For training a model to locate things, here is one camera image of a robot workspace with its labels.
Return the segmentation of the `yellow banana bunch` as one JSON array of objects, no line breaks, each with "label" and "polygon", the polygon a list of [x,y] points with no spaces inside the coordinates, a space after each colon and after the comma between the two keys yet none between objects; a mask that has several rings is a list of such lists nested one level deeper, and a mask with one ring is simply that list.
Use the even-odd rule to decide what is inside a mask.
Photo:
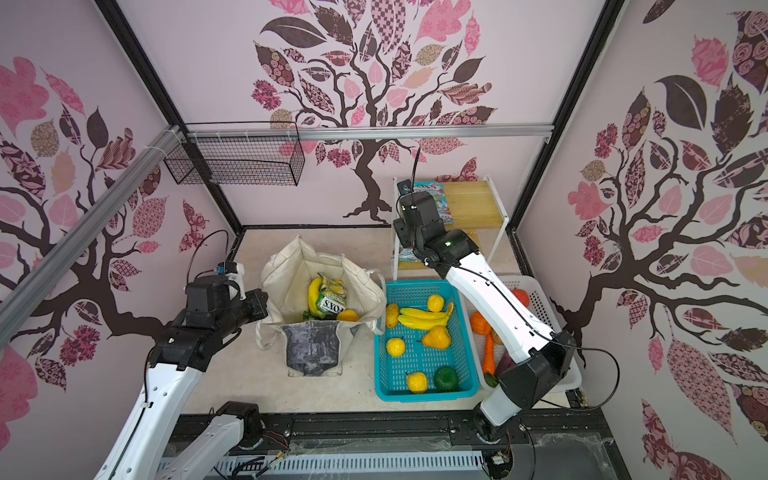
[{"label": "yellow banana bunch", "polygon": [[319,299],[320,288],[322,286],[323,279],[321,277],[315,278],[311,281],[308,288],[308,309],[310,314],[315,319],[324,319],[325,314],[321,312],[317,307],[317,301]]}]

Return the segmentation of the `cream canvas grocery bag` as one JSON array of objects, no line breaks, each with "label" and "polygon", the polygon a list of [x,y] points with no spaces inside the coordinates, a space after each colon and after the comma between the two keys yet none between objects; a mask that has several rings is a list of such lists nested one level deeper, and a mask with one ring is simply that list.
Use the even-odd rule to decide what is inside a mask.
[{"label": "cream canvas grocery bag", "polygon": [[256,327],[259,349],[284,341],[290,377],[339,376],[355,334],[386,332],[386,281],[344,255],[318,252],[296,237],[262,270],[266,319]]}]

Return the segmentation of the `yellow pear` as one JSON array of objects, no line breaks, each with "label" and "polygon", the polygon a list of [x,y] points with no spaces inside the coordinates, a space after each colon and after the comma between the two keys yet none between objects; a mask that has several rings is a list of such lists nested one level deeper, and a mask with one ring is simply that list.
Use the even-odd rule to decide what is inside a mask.
[{"label": "yellow pear", "polygon": [[452,344],[450,332],[445,326],[433,327],[421,340],[424,347],[436,350],[447,350]]}]

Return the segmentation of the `yellow green Fox's bag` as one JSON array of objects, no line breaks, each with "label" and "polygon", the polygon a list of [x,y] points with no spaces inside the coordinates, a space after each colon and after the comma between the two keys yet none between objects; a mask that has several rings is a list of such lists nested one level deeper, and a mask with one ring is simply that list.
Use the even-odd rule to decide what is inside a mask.
[{"label": "yellow green Fox's bag", "polygon": [[317,307],[325,314],[324,319],[336,319],[339,313],[347,309],[347,295],[338,297],[333,294],[323,295],[320,293]]}]

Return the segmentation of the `teal striped candy bag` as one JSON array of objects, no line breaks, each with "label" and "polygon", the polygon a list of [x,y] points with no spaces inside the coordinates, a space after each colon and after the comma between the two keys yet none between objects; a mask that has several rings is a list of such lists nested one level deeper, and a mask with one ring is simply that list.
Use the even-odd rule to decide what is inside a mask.
[{"label": "teal striped candy bag", "polygon": [[436,203],[436,208],[440,218],[447,225],[455,222],[454,217],[450,211],[447,196],[444,191],[444,184],[441,182],[417,182],[415,184],[415,191],[425,191],[429,193]]}]

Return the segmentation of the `green candy bag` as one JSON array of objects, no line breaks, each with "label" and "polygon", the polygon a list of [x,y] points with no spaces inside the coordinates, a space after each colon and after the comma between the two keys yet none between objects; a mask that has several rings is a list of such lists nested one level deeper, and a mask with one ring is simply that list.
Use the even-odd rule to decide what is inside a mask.
[{"label": "green candy bag", "polygon": [[340,279],[334,279],[325,274],[320,274],[321,280],[319,292],[323,295],[336,295],[338,297],[345,297],[347,290]]}]

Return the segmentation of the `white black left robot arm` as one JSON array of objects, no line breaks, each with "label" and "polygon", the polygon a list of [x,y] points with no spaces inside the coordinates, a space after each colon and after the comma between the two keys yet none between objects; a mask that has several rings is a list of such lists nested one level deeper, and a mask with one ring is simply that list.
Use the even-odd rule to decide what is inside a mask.
[{"label": "white black left robot arm", "polygon": [[143,385],[99,479],[203,479],[240,443],[261,441],[257,405],[229,401],[167,467],[163,453],[191,394],[212,358],[236,339],[243,326],[267,317],[268,296],[247,291],[237,274],[208,275],[185,288],[187,303],[165,326],[149,352]]}]

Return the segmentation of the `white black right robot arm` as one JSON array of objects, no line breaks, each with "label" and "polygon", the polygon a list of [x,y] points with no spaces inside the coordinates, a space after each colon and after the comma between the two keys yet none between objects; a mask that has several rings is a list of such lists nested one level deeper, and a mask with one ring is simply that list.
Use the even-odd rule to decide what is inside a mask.
[{"label": "white black right robot arm", "polygon": [[493,442],[512,417],[531,409],[566,376],[576,342],[529,311],[503,285],[465,232],[445,227],[428,192],[416,192],[409,180],[397,188],[398,218],[393,226],[400,243],[476,307],[514,362],[497,376],[493,392],[474,408],[479,436]]}]

